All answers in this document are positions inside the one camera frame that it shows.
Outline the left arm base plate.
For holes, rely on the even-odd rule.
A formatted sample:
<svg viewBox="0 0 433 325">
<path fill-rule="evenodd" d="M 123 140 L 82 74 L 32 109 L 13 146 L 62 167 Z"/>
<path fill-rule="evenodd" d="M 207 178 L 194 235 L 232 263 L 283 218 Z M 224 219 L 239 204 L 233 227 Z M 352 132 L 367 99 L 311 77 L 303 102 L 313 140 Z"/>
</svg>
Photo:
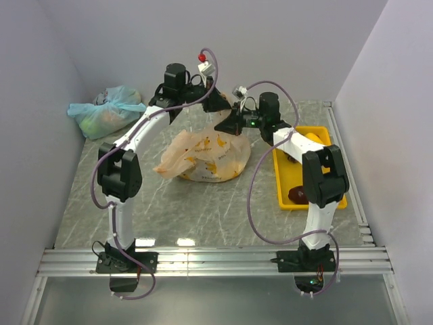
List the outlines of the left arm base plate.
<svg viewBox="0 0 433 325">
<path fill-rule="evenodd" d="M 133 253 L 132 258 L 145 265 L 147 269 L 141 267 L 141 273 L 154 273 L 158 264 L 157 252 L 138 252 Z M 95 272 L 97 274 L 133 274 L 137 273 L 138 265 L 127 259 L 124 255 L 108 255 L 105 252 L 99 254 Z"/>
</svg>

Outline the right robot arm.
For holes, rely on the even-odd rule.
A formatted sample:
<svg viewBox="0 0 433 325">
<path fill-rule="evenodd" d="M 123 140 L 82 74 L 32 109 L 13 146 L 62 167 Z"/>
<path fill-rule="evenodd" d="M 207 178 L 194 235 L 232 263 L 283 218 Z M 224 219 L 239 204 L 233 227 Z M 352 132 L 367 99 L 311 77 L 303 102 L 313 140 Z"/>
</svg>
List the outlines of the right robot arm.
<svg viewBox="0 0 433 325">
<path fill-rule="evenodd" d="M 340 148 L 319 144 L 286 123 L 276 93 L 262 93 L 254 110 L 245 107 L 246 88 L 239 87 L 234 95 L 237 102 L 215 130 L 239 135 L 245 128 L 259 129 L 272 149 L 281 150 L 302 167 L 302 187 L 309 206 L 306 225 L 295 239 L 297 251 L 283 263 L 293 272 L 338 270 L 339 251 L 330 248 L 335 240 L 330 229 L 338 204 L 350 187 Z"/>
</svg>

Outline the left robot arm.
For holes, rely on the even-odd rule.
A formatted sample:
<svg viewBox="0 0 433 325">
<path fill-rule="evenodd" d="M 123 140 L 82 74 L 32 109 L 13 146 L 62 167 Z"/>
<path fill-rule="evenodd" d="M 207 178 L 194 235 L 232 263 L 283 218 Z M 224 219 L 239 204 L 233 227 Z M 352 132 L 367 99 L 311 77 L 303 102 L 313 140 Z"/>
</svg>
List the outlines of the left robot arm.
<svg viewBox="0 0 433 325">
<path fill-rule="evenodd" d="M 217 63 L 204 60 L 198 65 L 198 71 L 200 82 L 194 85 L 193 77 L 183 64 L 169 64 L 143 116 L 113 144 L 99 147 L 93 179 L 106 197 L 110 224 L 104 252 L 98 258 L 100 267 L 127 273 L 141 265 L 135 250 L 132 216 L 133 199 L 143 181 L 139 165 L 143 151 L 182 109 L 194 104 L 201 104 L 204 112 L 231 107 L 216 89 Z"/>
</svg>

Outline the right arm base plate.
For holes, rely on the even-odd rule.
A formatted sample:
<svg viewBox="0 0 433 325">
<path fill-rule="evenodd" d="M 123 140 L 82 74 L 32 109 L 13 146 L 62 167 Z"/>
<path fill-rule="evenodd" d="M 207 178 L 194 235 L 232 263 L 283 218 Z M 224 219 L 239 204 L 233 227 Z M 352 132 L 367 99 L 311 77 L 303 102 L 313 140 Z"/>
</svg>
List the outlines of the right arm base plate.
<svg viewBox="0 0 433 325">
<path fill-rule="evenodd" d="M 277 251 L 276 258 L 279 273 L 333 272 L 336 269 L 336 258 L 332 251 Z"/>
</svg>

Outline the orange translucent plastic bag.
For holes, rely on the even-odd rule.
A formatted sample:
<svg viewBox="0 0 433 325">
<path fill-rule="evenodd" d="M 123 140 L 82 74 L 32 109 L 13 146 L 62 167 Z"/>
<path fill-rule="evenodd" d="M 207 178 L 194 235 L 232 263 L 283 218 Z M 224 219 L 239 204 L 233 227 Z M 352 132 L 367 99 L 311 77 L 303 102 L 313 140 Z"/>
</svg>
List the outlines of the orange translucent plastic bag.
<svg viewBox="0 0 433 325">
<path fill-rule="evenodd" d="M 229 116 L 228 110 L 212 115 L 203 130 L 182 130 L 163 152 L 154 171 L 165 179 L 180 177 L 195 182 L 221 183 L 239 176 L 251 155 L 249 139 L 214 130 Z"/>
</svg>

